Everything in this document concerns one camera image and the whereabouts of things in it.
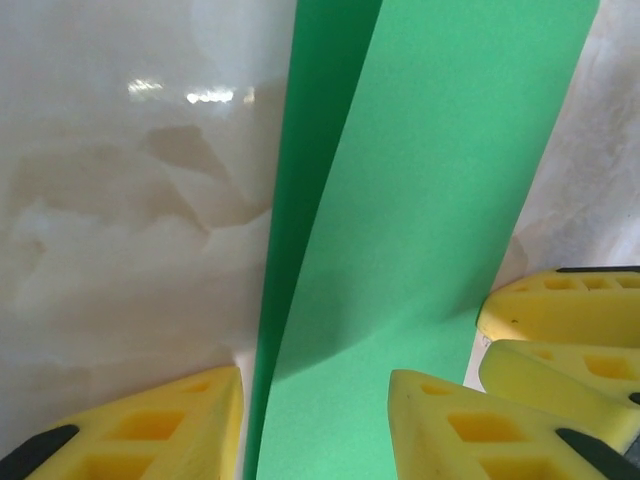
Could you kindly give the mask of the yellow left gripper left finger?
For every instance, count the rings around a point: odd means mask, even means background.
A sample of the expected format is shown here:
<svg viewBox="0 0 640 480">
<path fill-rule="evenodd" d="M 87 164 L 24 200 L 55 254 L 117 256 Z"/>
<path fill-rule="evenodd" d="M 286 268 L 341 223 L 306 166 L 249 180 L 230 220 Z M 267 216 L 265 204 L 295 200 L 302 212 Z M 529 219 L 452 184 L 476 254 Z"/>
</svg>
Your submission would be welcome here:
<svg viewBox="0 0 640 480">
<path fill-rule="evenodd" d="M 1 460 L 4 479 L 232 479 L 244 394 L 209 369 L 68 416 Z"/>
</svg>

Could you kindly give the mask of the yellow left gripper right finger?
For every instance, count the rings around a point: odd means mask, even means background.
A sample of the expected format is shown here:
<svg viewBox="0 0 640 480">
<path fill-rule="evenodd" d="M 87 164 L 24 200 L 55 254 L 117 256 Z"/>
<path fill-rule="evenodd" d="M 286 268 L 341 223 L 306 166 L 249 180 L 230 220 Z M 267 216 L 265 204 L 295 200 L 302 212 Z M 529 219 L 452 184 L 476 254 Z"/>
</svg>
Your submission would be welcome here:
<svg viewBox="0 0 640 480">
<path fill-rule="evenodd" d="M 636 479 L 639 468 L 566 418 L 413 370 L 390 375 L 400 479 Z"/>
</svg>

